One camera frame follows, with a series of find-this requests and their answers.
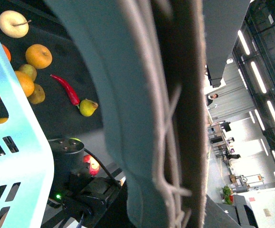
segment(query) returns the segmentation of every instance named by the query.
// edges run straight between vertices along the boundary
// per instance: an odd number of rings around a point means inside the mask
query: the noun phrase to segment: white wall
[[[231,161],[234,173],[244,176],[261,174],[264,177],[264,183],[275,182],[275,162],[259,124],[252,123],[251,118],[245,118],[232,122],[230,128],[231,131],[225,133],[226,137],[234,137],[235,142],[231,145],[235,154],[241,155],[240,159]],[[260,139],[265,143],[268,156]]]
[[[244,192],[239,195],[243,195],[246,200],[255,198],[250,205],[259,228],[275,228],[275,188]],[[268,209],[271,216],[266,217],[264,209]]]

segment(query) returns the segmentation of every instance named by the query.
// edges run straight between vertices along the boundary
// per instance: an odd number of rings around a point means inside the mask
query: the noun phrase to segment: yellow pear
[[[32,93],[32,95],[28,97],[28,101],[30,101],[32,104],[36,105],[36,104],[39,104],[45,100],[46,94],[40,85],[38,85],[36,83],[34,85],[35,85],[35,90]]]
[[[30,64],[23,64],[18,71],[26,73],[33,81],[37,77],[37,70]]]
[[[79,111],[83,116],[91,116],[98,108],[98,103],[85,99],[80,102]]]

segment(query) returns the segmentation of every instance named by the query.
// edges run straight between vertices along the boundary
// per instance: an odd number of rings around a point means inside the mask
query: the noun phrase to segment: person
[[[241,155],[239,155],[239,154],[227,154],[226,153],[226,158],[228,160],[230,160],[230,159],[239,159],[240,157],[241,157]]]
[[[206,97],[206,99],[207,99],[207,106],[211,105],[212,102],[213,102],[213,100],[214,100],[214,99],[217,99],[217,98],[218,98],[218,94],[208,95],[208,96]]]

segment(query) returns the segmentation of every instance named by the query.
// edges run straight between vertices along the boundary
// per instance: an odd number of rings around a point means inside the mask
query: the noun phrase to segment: ceiling
[[[237,39],[233,56],[263,121],[263,134],[270,148],[275,150],[275,121],[267,103],[270,101],[275,109],[275,0],[250,3],[241,31],[250,54]],[[266,93],[258,83],[252,62],[264,82]]]

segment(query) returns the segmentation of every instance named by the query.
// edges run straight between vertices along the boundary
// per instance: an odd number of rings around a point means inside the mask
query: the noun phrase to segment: orange
[[[3,117],[3,118],[0,118],[0,124],[2,123],[5,123],[7,122],[8,118],[7,117]]]
[[[33,80],[25,73],[15,71],[15,74],[20,82],[20,85],[24,91],[25,96],[29,97],[34,92],[35,86]]]
[[[53,60],[50,50],[41,44],[33,44],[30,46],[25,53],[25,58],[28,64],[36,69],[48,67]]]
[[[7,48],[6,46],[4,46],[3,44],[2,44],[2,47],[3,47],[4,52],[5,52],[6,56],[7,56],[8,59],[9,59],[9,62],[10,62],[10,60],[12,59],[12,57],[11,57],[11,55],[10,55],[10,52],[9,52],[8,48]]]

